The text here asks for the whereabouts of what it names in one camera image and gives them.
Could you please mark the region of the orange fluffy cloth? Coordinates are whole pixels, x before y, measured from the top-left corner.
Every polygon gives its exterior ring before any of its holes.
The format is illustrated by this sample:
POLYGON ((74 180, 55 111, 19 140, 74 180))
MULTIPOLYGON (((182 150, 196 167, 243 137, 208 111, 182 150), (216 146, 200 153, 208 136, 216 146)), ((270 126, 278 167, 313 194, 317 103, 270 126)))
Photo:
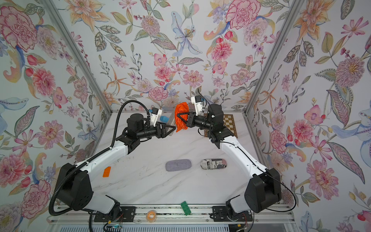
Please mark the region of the orange fluffy cloth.
POLYGON ((180 103, 175 107, 175 124, 176 124, 176 132, 181 130, 187 130, 187 120, 188 120, 188 113, 189 107, 186 102, 180 103))

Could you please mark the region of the purple eyeglass case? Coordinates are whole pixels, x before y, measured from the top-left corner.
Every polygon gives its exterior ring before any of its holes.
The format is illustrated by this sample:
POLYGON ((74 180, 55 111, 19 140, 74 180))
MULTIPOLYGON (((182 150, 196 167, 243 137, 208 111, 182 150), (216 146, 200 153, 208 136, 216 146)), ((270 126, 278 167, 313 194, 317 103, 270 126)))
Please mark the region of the purple eyeglass case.
POLYGON ((178 159, 166 162, 165 169, 167 172, 176 172, 190 169, 191 166, 192 163, 189 159, 178 159))

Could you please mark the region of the grey beige eyeglass case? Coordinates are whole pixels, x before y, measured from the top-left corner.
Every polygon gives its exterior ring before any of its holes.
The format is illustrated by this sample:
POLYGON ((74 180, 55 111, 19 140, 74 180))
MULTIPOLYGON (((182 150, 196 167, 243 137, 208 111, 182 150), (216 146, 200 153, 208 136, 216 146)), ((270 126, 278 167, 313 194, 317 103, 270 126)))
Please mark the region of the grey beige eyeglass case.
POLYGON ((169 125, 170 126, 174 126, 175 129, 176 129, 176 123, 175 123, 175 112, 173 112, 171 114, 171 116, 169 117, 169 121, 168 121, 169 125))

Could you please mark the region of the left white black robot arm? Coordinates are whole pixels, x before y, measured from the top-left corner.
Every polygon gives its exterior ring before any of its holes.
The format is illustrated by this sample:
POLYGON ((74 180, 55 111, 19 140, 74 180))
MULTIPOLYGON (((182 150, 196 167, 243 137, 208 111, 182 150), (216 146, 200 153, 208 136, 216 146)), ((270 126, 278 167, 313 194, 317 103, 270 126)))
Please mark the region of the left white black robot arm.
POLYGON ((132 153, 141 143, 151 138, 166 138, 176 130, 174 125, 158 122, 154 116, 133 114, 120 136, 114 135, 112 144, 94 156, 74 165, 61 167, 57 185, 49 202, 51 216, 70 211, 102 214, 107 220, 122 215, 120 202, 108 195, 95 193, 91 182, 111 164, 132 153))

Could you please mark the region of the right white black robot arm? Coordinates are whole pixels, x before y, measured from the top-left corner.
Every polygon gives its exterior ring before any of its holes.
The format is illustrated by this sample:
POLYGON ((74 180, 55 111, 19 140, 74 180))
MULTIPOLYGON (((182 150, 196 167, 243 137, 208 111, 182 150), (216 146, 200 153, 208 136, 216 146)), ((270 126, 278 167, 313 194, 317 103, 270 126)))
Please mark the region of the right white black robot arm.
POLYGON ((235 218, 249 210, 259 213, 280 202, 282 191, 278 171, 274 168, 268 169, 241 146, 234 133, 224 125, 221 105, 208 106, 206 115, 201 104, 196 104, 195 109, 195 112, 190 112, 185 102, 176 106, 174 113, 177 130, 193 127, 207 130, 210 142, 229 155, 247 177, 244 195, 226 201, 228 217, 235 218))

